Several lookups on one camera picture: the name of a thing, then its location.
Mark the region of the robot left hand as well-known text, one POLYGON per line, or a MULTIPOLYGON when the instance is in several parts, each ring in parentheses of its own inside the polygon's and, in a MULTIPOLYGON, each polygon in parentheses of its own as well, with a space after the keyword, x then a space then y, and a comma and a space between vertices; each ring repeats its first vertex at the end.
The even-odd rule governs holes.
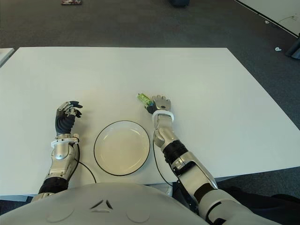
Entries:
POLYGON ((57 135, 71 134, 76 118, 81 118, 79 109, 83 108, 78 101, 64 102, 56 111, 55 130, 57 135))

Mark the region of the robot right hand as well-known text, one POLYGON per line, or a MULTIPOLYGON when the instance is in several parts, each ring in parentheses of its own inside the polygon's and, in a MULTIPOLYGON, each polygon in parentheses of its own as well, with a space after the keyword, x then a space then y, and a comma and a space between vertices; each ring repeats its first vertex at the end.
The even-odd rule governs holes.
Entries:
POLYGON ((148 113, 153 114, 157 110, 171 111, 171 101, 165 96, 156 95, 151 99, 151 104, 145 106, 148 113))

